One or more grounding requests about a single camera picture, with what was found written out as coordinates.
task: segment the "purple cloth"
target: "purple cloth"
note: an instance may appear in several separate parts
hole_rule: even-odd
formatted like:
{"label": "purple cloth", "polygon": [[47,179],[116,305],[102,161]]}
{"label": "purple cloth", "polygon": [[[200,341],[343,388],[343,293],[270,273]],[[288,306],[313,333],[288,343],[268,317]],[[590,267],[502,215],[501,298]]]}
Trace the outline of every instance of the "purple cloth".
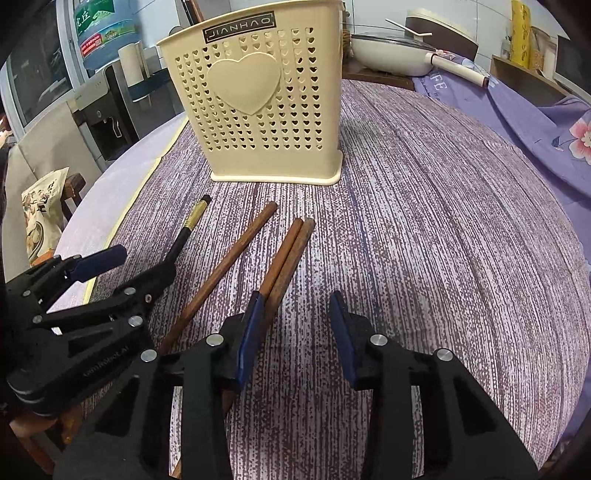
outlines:
{"label": "purple cloth", "polygon": [[[468,59],[444,55],[486,74]],[[483,89],[435,69],[414,79],[415,90],[454,106],[521,149],[558,198],[591,263],[591,106],[568,96],[536,107],[491,76]],[[591,362],[581,398],[563,438],[574,435],[591,409]]]}

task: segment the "blue gripper pad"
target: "blue gripper pad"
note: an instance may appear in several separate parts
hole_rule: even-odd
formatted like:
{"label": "blue gripper pad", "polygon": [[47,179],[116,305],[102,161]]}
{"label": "blue gripper pad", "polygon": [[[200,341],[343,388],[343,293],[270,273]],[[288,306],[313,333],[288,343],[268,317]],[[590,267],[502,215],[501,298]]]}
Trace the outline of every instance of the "blue gripper pad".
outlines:
{"label": "blue gripper pad", "polygon": [[73,281],[84,283],[91,278],[123,265],[126,259],[127,250],[125,247],[115,245],[78,260],[69,277]]}
{"label": "blue gripper pad", "polygon": [[242,318],[242,321],[246,322],[246,327],[238,349],[238,370],[236,372],[236,381],[240,390],[244,388],[252,374],[256,354],[261,344],[261,336],[264,334],[261,327],[264,317],[265,297],[254,291]]}
{"label": "blue gripper pad", "polygon": [[337,350],[339,351],[340,364],[343,368],[343,376],[351,384],[357,383],[355,373],[355,349],[349,331],[352,323],[347,305],[341,292],[335,291],[330,296],[329,303],[330,327],[335,336]]}

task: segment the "wooden chopstick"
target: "wooden chopstick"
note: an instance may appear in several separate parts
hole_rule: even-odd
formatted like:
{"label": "wooden chopstick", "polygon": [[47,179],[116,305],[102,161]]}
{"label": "wooden chopstick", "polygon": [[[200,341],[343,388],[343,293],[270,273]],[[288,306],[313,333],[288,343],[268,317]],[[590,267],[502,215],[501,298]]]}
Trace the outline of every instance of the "wooden chopstick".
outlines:
{"label": "wooden chopstick", "polygon": [[265,323],[263,325],[265,330],[271,326],[275,315],[277,315],[279,305],[283,300],[287,287],[291,283],[291,279],[294,276],[298,263],[300,263],[301,256],[304,254],[304,250],[308,245],[308,241],[310,240],[315,227],[316,222],[313,218],[307,218],[304,221],[293,247],[291,247],[290,253],[287,255],[285,263],[281,267],[281,272],[279,273],[265,304]]}
{"label": "wooden chopstick", "polygon": [[231,266],[233,266],[240,254],[244,252],[248,244],[250,244],[252,239],[255,238],[255,235],[261,231],[261,228],[267,223],[269,218],[271,218],[276,211],[277,204],[275,202],[267,203],[262,212],[259,213],[259,215],[252,221],[241,237],[228,251],[226,256],[222,258],[222,261],[211,272],[203,285],[201,285],[191,302],[184,308],[180,317],[174,322],[173,326],[162,340],[162,343],[158,347],[158,353],[160,355],[165,355],[170,351],[174,343],[182,335],[183,330],[203,306],[205,300],[207,300],[207,298],[211,295],[213,289],[217,286],[224,275],[228,273]]}
{"label": "wooden chopstick", "polygon": [[[287,287],[291,282],[315,226],[316,223],[311,218],[307,218],[305,222],[299,218],[295,219],[273,258],[269,270],[265,274],[265,278],[259,288],[259,292],[267,297],[265,319],[263,320],[265,331],[270,327],[273,318],[277,314],[281,300],[283,300],[283,296],[287,291]],[[236,392],[232,390],[224,390],[222,392],[222,411],[224,417],[228,415],[235,398]],[[179,458],[174,467],[172,476],[175,478],[181,478],[182,476],[182,460],[182,458]]]}
{"label": "wooden chopstick", "polygon": [[296,218],[292,223],[290,229],[287,231],[287,235],[283,239],[279,250],[277,251],[275,257],[273,258],[273,262],[271,262],[271,266],[267,273],[265,274],[265,278],[261,283],[261,288],[259,288],[259,292],[265,298],[269,296],[279,273],[281,272],[281,268],[287,259],[291,251],[291,247],[293,246],[294,242],[296,241],[296,237],[300,232],[301,226],[304,224],[304,221],[301,218]]}

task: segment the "window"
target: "window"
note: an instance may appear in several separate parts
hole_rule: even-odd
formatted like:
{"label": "window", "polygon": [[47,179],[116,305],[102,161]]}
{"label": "window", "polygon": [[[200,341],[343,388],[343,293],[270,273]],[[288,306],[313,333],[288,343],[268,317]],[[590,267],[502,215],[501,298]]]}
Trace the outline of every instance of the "window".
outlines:
{"label": "window", "polygon": [[61,52],[55,0],[31,21],[8,57],[7,71],[23,126],[72,89]]}

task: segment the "pink flower print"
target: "pink flower print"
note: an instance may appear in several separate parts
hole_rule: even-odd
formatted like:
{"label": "pink flower print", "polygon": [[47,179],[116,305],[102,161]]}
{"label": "pink flower print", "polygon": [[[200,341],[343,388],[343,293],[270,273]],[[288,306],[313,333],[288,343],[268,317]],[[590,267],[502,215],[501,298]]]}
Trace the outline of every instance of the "pink flower print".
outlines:
{"label": "pink flower print", "polygon": [[576,139],[569,145],[571,153],[575,158],[584,158],[591,165],[591,122],[587,124],[579,119],[570,127],[570,133]]}

